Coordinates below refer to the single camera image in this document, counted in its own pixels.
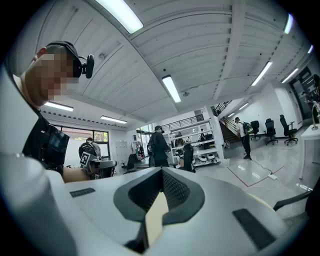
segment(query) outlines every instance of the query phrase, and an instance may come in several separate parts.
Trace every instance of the white floor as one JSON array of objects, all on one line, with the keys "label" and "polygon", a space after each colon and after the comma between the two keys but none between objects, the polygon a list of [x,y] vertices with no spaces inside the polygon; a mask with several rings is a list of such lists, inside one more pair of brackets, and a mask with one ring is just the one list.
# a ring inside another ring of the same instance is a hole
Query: white floor
[{"label": "white floor", "polygon": [[[297,138],[305,129],[301,129]],[[299,179],[299,161],[302,154],[301,143],[292,142],[289,146],[284,139],[272,145],[264,144],[266,138],[260,141],[250,141],[252,161],[243,159],[245,150],[242,145],[232,144],[225,155],[230,155],[229,168],[222,165],[209,165],[196,170],[198,175],[223,180],[238,186],[243,191],[259,197],[272,208],[277,201],[288,199],[312,189],[319,176],[319,165],[312,163],[313,152],[319,147],[315,141],[308,141],[305,147],[307,152],[303,179]],[[276,180],[268,177],[270,173],[277,176]],[[287,205],[277,211],[284,219],[298,215],[305,211],[306,199]]]}]

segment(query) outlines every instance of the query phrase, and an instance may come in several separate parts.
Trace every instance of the black mesh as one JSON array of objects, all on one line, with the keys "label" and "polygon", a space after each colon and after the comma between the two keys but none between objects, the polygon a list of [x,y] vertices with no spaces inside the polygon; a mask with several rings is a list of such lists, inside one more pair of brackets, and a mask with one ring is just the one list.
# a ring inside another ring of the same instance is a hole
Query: black mesh
[{"label": "black mesh", "polygon": [[162,172],[158,171],[129,190],[129,198],[148,212],[162,189]]},{"label": "black mesh", "polygon": [[183,204],[189,194],[190,189],[186,184],[172,177],[169,173],[162,171],[163,192],[168,204],[169,210]]}]

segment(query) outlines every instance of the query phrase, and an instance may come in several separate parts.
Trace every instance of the gray floor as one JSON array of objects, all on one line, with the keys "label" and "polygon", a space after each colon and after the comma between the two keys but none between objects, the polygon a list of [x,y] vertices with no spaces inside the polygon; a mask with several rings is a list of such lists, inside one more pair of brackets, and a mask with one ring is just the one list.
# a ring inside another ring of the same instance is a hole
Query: gray floor
[{"label": "gray floor", "polygon": [[[306,128],[300,129],[296,137]],[[250,141],[251,157],[253,161],[245,160],[242,144],[231,144],[225,150],[225,158],[230,159],[229,168],[222,165],[209,165],[200,167],[196,173],[199,175],[223,180],[240,187],[254,196],[259,197],[271,207],[277,201],[288,199],[312,189],[320,177],[320,166],[312,163],[314,152],[319,152],[316,141],[307,141],[305,145],[306,158],[303,179],[299,179],[299,162],[302,154],[302,140],[289,146],[284,144],[284,139],[278,143],[265,145],[267,138],[261,137],[258,141]],[[272,180],[268,175],[273,172],[277,176]],[[287,205],[277,211],[284,219],[301,214],[305,211],[306,199]]]}]

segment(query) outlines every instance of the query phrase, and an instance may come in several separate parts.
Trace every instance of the staircase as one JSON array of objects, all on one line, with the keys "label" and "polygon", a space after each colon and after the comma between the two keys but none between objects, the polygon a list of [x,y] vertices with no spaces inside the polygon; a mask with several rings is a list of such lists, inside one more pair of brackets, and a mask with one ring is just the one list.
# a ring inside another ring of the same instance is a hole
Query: staircase
[{"label": "staircase", "polygon": [[224,141],[229,141],[230,144],[240,141],[240,139],[232,131],[230,131],[224,124],[222,124],[221,122],[219,122],[219,124],[221,127]]}]

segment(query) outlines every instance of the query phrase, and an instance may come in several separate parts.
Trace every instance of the black pants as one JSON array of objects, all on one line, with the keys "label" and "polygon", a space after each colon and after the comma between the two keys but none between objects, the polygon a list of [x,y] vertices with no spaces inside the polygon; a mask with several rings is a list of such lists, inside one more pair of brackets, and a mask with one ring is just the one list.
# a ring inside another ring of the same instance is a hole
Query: black pants
[{"label": "black pants", "polygon": [[249,134],[245,135],[244,137],[241,137],[241,141],[242,141],[244,150],[246,152],[246,155],[250,156],[251,148],[250,148],[250,137],[249,137]]},{"label": "black pants", "polygon": [[165,166],[165,167],[169,167],[168,161],[167,159],[163,159],[163,160],[155,160],[155,167],[161,167],[161,166]]}]

